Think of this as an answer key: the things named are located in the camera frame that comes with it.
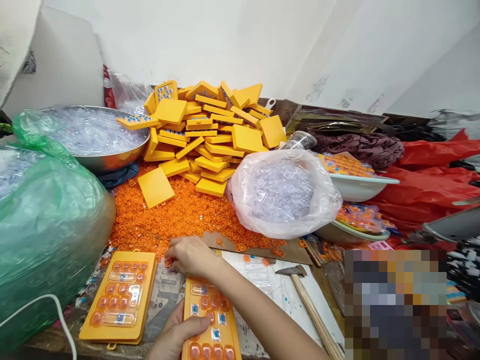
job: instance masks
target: green plastic bag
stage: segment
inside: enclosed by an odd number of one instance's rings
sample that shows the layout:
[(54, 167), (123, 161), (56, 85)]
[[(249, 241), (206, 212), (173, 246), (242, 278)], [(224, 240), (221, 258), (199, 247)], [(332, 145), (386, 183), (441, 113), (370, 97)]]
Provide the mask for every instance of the green plastic bag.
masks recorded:
[[(46, 156), (0, 199), (0, 323), (33, 299), (54, 294), (64, 308), (97, 265), (112, 231), (115, 202), (58, 142), (32, 130), (28, 112), (13, 122), (18, 149)], [(0, 327), (0, 354), (58, 319), (44, 298)]]

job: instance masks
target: person's left hand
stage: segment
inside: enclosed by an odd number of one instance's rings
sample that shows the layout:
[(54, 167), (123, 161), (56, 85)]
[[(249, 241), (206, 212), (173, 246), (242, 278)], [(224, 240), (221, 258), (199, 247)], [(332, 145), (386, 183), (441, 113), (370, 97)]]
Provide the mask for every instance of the person's left hand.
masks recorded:
[(182, 299), (146, 356), (146, 360), (178, 360), (184, 342), (200, 335), (210, 325), (209, 317), (190, 316), (184, 321), (185, 299)]

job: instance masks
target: white cable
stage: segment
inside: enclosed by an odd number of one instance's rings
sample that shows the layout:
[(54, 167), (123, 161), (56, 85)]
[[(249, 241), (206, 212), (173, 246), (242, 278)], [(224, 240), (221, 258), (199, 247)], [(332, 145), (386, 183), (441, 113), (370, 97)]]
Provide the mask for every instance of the white cable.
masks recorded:
[(10, 321), (13, 317), (15, 317), (16, 315), (21, 313), (24, 309), (28, 308), (33, 303), (36, 303), (38, 300), (45, 299), (45, 298), (53, 299), (53, 301), (55, 302), (56, 310), (58, 311), (58, 318), (60, 319), (60, 322), (61, 322), (61, 327), (63, 328), (63, 331), (65, 331), (66, 338), (68, 339), (68, 342), (70, 343), (72, 358), (73, 358), (73, 360), (77, 360), (77, 348), (75, 347), (74, 339), (72, 337), (72, 334), (70, 334), (70, 330), (67, 327), (67, 323), (65, 322), (64, 313), (62, 311), (62, 307), (60, 306), (59, 298), (56, 297), (53, 294), (45, 294), (45, 295), (39, 296), (36, 299), (33, 299), (32, 301), (30, 301), (28, 304), (22, 306), (17, 311), (15, 311), (12, 315), (7, 317), (4, 321), (2, 321), (2, 323), (0, 323), (0, 328), (3, 325), (5, 325), (8, 321)]

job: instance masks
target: forearm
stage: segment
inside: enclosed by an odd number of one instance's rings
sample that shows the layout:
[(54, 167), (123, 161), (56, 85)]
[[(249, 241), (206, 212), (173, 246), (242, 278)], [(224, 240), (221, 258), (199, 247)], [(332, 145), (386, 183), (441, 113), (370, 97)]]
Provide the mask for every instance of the forearm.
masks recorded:
[(329, 358), (295, 321), (225, 260), (212, 267), (208, 279), (235, 306), (271, 358)]

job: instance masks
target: hand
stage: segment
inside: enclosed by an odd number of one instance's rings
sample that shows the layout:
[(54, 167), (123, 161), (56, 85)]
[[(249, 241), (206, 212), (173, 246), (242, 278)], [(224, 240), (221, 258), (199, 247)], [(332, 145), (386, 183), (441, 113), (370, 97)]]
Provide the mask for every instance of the hand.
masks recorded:
[(183, 236), (172, 239), (165, 257), (173, 260), (171, 269), (181, 273), (210, 279), (210, 274), (218, 271), (224, 262), (198, 236)]
[(191, 316), (184, 321), (185, 299), (182, 299), (146, 356), (146, 360), (179, 360), (184, 342), (200, 335), (210, 325), (209, 317)]

